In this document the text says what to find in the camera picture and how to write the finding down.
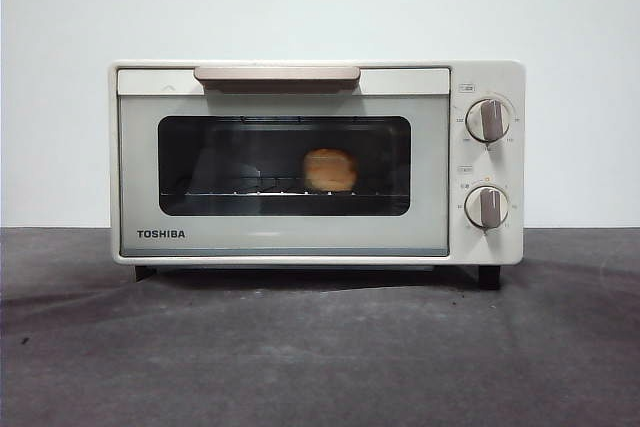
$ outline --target temperature knob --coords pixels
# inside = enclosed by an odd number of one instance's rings
[[[509,130],[509,111],[499,100],[480,101],[467,112],[467,130],[480,142],[500,140]]]

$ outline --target control panel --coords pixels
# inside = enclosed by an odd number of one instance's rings
[[[452,256],[479,264],[522,257],[524,69],[462,65],[452,72]]]

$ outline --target control knob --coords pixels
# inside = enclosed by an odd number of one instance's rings
[[[478,187],[467,196],[464,210],[476,227],[495,229],[507,218],[509,201],[504,192],[496,187]]]
[[[509,111],[499,100],[487,99],[474,104],[467,112],[467,130],[474,139],[491,143],[509,130]]]

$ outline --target timer knob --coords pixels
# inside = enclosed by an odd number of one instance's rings
[[[481,229],[495,229],[507,218],[509,201],[500,189],[478,187],[467,196],[464,204],[467,217]]]

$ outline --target baked bun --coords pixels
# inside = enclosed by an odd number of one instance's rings
[[[343,192],[358,178],[356,161],[338,149],[316,149],[304,156],[304,183],[308,189]]]

